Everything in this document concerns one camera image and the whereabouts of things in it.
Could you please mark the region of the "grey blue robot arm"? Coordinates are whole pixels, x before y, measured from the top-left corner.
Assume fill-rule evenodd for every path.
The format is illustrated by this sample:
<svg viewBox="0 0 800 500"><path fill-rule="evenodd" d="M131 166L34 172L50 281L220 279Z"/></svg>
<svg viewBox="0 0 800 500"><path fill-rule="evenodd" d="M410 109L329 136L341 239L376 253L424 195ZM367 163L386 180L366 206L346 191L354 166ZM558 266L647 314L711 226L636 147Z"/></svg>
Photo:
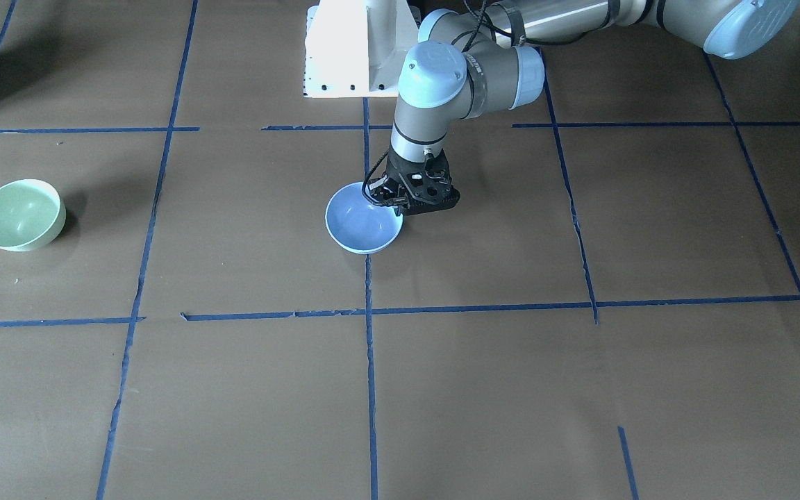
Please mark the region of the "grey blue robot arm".
<svg viewBox="0 0 800 500"><path fill-rule="evenodd" d="M514 110L540 97L540 48L610 26L647 23L707 54L736 60L764 47L797 1L498 1L469 13L432 10L398 76L390 145L381 177L366 174L362 196L397 215L456 206L444 141L457 120Z"/></svg>

